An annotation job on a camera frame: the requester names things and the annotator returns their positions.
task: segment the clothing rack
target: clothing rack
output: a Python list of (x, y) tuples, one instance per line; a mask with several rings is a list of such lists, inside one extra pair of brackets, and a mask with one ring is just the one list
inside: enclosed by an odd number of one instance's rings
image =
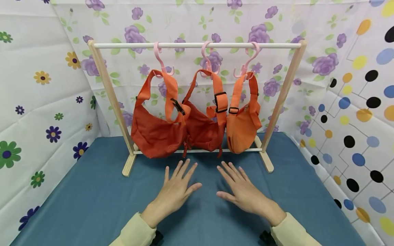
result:
[[(202, 48), (204, 43), (159, 43), (159, 48)], [(136, 156), (142, 154), (139, 151), (138, 146), (134, 144), (131, 140), (130, 134), (127, 130), (126, 123), (123, 119), (121, 109), (118, 104), (118, 100), (116, 98), (115, 92), (112, 87), (111, 79), (108, 74), (107, 68), (104, 65), (104, 60), (102, 58), (100, 49), (114, 49), (114, 48), (153, 48), (154, 43), (95, 43), (94, 40), (89, 40), (88, 46), (92, 53), (93, 59), (97, 66), (98, 72), (102, 78), (104, 88), (107, 92), (108, 98), (114, 110), (116, 119), (119, 122), (119, 126), (122, 131), (123, 138), (125, 139), (127, 148), (129, 150), (129, 156), (126, 160), (125, 166), (123, 168), (122, 174), (125, 177), (130, 175), (131, 168), (134, 164)], [(282, 89), (279, 93), (278, 100), (276, 101), (274, 110), (272, 112), (271, 120), (269, 121), (268, 128), (264, 135), (263, 141), (259, 139), (258, 136), (255, 137), (255, 144), (259, 148), (250, 148), (245, 150), (246, 152), (259, 152), (261, 159), (263, 160), (264, 166), (268, 173), (273, 172), (273, 165), (271, 160), (268, 157), (266, 152), (269, 140), (271, 139), (274, 127), (279, 118), (280, 111), (283, 107), (283, 104), (286, 100), (287, 94), (290, 90), (290, 86), (294, 80), (294, 76), (296, 75), (296, 71), (301, 62), (304, 51), (307, 47), (307, 41), (301, 40), (299, 43), (291, 44), (291, 43), (259, 43), (260, 48), (267, 49), (295, 49), (293, 58), (290, 62), (289, 69), (286, 73), (286, 77), (284, 79)], [(206, 46), (207, 48), (253, 48), (253, 44), (251, 43), (210, 43)], [(188, 153), (205, 153), (209, 152), (206, 150), (187, 150)], [(230, 152), (229, 149), (223, 149), (223, 152)], [(175, 153), (183, 153), (183, 150), (177, 150)]]

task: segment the blue surface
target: blue surface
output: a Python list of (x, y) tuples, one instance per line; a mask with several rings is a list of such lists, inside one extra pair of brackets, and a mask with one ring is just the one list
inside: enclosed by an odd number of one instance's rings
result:
[[(158, 225), (164, 235), (161, 245), (264, 245), (258, 237), (269, 230), (268, 223), (216, 197), (218, 190), (229, 191), (216, 169), (222, 160), (242, 165), (254, 185), (292, 213), (322, 245), (365, 245), (285, 134), (274, 133), (267, 152), (275, 167), (271, 174), (258, 153), (223, 153), (219, 159), (215, 153), (188, 154), (192, 163), (199, 164), (192, 182), (203, 187)], [(12, 245), (110, 244), (133, 214), (156, 197), (165, 166), (170, 166), (171, 174), (181, 154), (165, 159), (140, 155), (125, 178), (121, 171), (127, 157), (122, 137), (97, 138)]]

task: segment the orange strap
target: orange strap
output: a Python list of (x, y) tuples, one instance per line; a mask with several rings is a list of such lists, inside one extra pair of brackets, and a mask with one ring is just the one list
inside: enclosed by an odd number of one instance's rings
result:
[[(163, 73), (159, 70), (151, 70), (147, 79), (145, 80), (144, 85), (142, 86), (136, 100), (135, 107), (142, 105), (145, 100), (149, 100), (151, 98), (151, 81), (152, 78), (156, 75), (163, 76), (165, 86), (167, 88), (166, 101), (165, 101), (165, 118), (168, 123), (176, 123), (186, 120), (190, 114), (190, 107), (178, 103), (178, 84), (177, 81), (168, 75), (167, 73)], [(174, 108), (178, 110), (178, 116), (174, 121), (171, 120), (171, 114)]]

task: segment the sleeve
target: sleeve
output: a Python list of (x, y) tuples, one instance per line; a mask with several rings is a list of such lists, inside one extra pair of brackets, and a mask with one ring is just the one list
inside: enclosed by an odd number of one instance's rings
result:
[(271, 235), (278, 246), (321, 246), (290, 213), (272, 227)]
[(149, 246), (155, 237), (156, 228), (152, 229), (136, 213), (121, 230), (121, 234), (110, 246)]

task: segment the pink hanger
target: pink hanger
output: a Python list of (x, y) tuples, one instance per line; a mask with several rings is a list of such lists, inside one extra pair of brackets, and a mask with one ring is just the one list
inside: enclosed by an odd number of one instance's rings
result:
[[(159, 57), (159, 53), (162, 52), (162, 48), (159, 48), (159, 42), (154, 42), (154, 44), (153, 44), (153, 50), (154, 50), (154, 55), (156, 56), (156, 59), (160, 62), (160, 65), (161, 65), (161, 67), (162, 67), (162, 72), (165, 72), (166, 74), (168, 74), (168, 75), (170, 75), (170, 76), (173, 75), (174, 72), (175, 72), (174, 66), (173, 66), (172, 71), (171, 71), (170, 73), (168, 73), (168, 72), (165, 70), (165, 66), (164, 66), (163, 61), (162, 61), (162, 60), (160, 59), (160, 57)], [(153, 72), (153, 73), (155, 74), (155, 76), (156, 76), (157, 78), (159, 78), (159, 79), (163, 78), (163, 76), (161, 76), (161, 75), (159, 75), (159, 74), (156, 75), (155, 72)]]
[[(258, 44), (256, 43), (256, 42), (250, 42), (251, 44), (253, 44), (253, 46), (256, 48), (256, 53), (252, 56), (252, 58), (251, 59), (249, 59), (245, 64), (243, 64), (242, 65), (242, 67), (241, 67), (241, 72), (240, 72), (240, 74), (239, 75), (236, 75), (235, 74), (235, 70), (236, 70), (236, 68), (234, 68), (234, 77), (236, 77), (236, 78), (240, 78), (240, 77), (242, 77), (244, 74), (246, 74), (246, 72), (247, 72), (247, 67), (248, 67), (248, 65), (249, 65), (249, 62), (251, 62), (254, 58), (256, 58), (256, 56), (258, 55), (258, 53), (260, 52), (260, 47), (258, 46)], [(245, 53), (246, 54), (249, 54), (249, 49), (245, 49)]]
[[(206, 69), (209, 71), (209, 72), (213, 72), (212, 71), (212, 66), (211, 66), (211, 61), (208, 59), (208, 57), (206, 57), (206, 55), (205, 55), (205, 48), (206, 48), (206, 46), (208, 45), (208, 44), (210, 44), (210, 43), (212, 43), (211, 41), (206, 41), (204, 44), (203, 44), (203, 47), (201, 48), (201, 54), (203, 55), (203, 58), (205, 58), (205, 60), (206, 60)], [(212, 53), (213, 52), (213, 48), (210, 48), (209, 49), (209, 53)], [(214, 74), (218, 74), (219, 73), (219, 71), (220, 71), (220, 65), (219, 65), (219, 67), (217, 68), (217, 71), (216, 72), (213, 72)], [(206, 78), (207, 77), (207, 75), (204, 75), (203, 73), (201, 73), (200, 72), (200, 74), (201, 74), (201, 77), (203, 77), (203, 78)]]

